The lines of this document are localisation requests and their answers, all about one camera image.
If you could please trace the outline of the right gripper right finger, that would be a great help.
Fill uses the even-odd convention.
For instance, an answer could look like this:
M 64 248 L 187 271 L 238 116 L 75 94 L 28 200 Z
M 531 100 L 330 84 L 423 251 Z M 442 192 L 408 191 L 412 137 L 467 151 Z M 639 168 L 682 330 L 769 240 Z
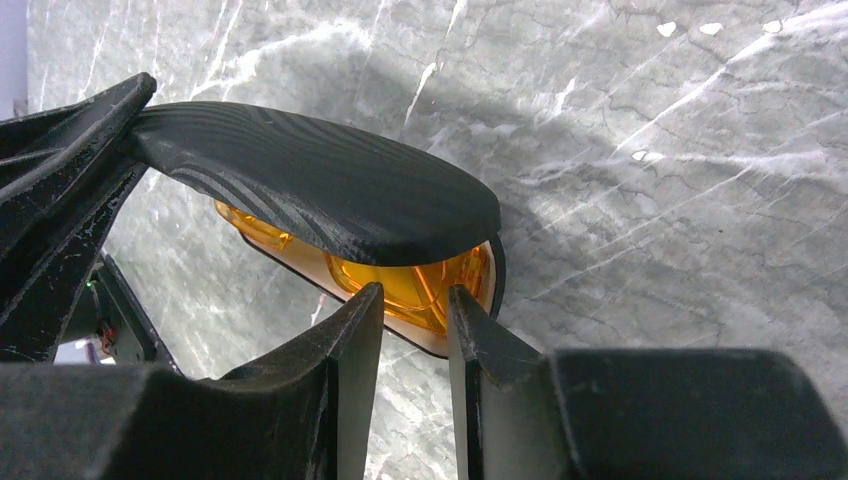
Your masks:
M 843 479 L 847 444 L 806 373 L 762 349 L 542 353 L 449 293 L 462 479 Z

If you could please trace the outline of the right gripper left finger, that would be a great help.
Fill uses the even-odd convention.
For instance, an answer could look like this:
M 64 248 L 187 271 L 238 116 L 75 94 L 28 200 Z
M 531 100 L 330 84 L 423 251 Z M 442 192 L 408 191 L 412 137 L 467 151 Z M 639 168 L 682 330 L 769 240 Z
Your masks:
M 359 479 L 384 291 L 217 380 L 152 364 L 1 370 L 5 479 Z

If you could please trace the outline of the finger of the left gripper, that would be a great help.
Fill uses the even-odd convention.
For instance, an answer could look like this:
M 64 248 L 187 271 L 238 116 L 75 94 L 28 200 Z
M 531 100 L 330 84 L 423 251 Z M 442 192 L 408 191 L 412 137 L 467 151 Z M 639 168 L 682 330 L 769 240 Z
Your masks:
M 48 363 L 146 167 L 119 150 L 156 91 L 147 73 L 1 123 L 1 360 Z

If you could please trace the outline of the orange transparent sunglasses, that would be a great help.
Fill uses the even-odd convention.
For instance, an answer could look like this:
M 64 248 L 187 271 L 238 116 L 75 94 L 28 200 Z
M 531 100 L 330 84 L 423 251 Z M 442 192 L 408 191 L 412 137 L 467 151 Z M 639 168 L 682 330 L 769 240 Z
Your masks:
M 410 325 L 444 337 L 448 291 L 454 285 L 465 286 L 489 314 L 500 306 L 502 248 L 495 240 L 435 263 L 380 267 L 331 255 L 221 201 L 214 205 L 246 243 L 340 301 L 368 283 L 382 284 L 387 324 Z

